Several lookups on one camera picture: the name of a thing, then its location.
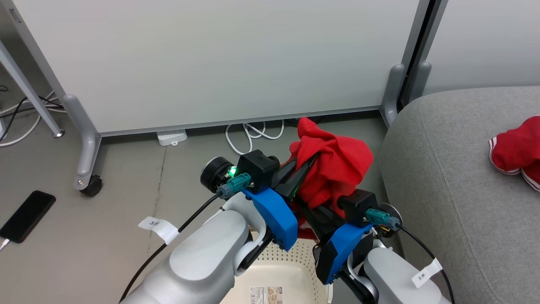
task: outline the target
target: red garment with white stripe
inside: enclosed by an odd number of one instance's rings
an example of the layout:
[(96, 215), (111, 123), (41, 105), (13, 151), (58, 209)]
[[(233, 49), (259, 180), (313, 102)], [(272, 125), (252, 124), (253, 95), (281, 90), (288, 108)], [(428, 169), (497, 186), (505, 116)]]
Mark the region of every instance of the red garment with white stripe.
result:
[(489, 141), (491, 164), (510, 175), (521, 173), (533, 189), (540, 191), (540, 115)]
[(336, 202), (352, 194), (362, 181), (373, 162), (371, 150), (365, 142), (321, 130), (305, 117), (298, 123), (298, 138), (289, 147), (291, 158), (298, 158), (297, 169), (319, 153), (298, 194), (310, 208), (332, 200), (336, 213), (344, 217)]

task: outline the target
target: white plastic basket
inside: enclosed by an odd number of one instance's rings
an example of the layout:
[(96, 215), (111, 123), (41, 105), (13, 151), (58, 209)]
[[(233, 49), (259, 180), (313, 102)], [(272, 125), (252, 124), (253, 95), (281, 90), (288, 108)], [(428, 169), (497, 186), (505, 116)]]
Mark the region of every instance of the white plastic basket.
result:
[(286, 252), (270, 244), (244, 274), (235, 278), (234, 288), (221, 304), (331, 303), (333, 286), (325, 286), (317, 278), (313, 246), (312, 240), (298, 239)]

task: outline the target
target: phone charging cable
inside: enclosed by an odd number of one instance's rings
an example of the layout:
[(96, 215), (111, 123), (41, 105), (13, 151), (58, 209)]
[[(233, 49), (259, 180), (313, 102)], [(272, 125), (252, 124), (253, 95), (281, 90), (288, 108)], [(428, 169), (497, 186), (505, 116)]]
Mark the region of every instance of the phone charging cable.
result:
[(9, 240), (5, 239), (2, 245), (0, 246), (0, 251), (2, 251), (2, 249), (4, 249), (4, 247), (6, 247), (8, 244), (9, 244)]

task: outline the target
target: gray cushion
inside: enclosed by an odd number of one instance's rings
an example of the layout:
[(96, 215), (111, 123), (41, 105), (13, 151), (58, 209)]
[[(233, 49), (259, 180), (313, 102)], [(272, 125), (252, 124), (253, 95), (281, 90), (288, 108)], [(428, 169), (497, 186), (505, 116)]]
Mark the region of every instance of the gray cushion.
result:
[[(540, 87), (442, 92), (406, 106), (385, 138), (390, 203), (437, 256), (457, 303), (540, 303), (540, 193), (488, 158), (491, 138), (537, 114)], [(406, 259), (426, 266), (400, 235)]]

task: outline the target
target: teal connector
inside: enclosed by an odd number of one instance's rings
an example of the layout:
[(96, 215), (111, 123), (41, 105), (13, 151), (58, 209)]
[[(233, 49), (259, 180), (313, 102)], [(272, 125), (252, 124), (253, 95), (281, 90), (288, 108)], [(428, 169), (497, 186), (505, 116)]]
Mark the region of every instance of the teal connector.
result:
[(366, 219), (374, 225), (385, 225), (392, 230), (397, 230), (396, 224), (400, 223), (398, 218), (375, 209), (368, 209), (366, 211)]
[(366, 211), (366, 218), (368, 219), (368, 222), (374, 225), (387, 225), (390, 215), (379, 210), (368, 209)]
[(218, 191), (221, 192), (221, 195), (219, 197), (224, 200), (228, 199), (234, 194), (249, 187), (250, 182), (251, 176), (249, 176), (249, 174), (247, 173), (242, 173), (238, 176), (235, 176), (232, 179), (228, 180), (226, 184), (222, 184), (221, 186), (219, 186)]
[(242, 173), (238, 176), (233, 177), (227, 181), (227, 185), (231, 188), (234, 193), (238, 193), (249, 186), (251, 182), (251, 176), (247, 173)]

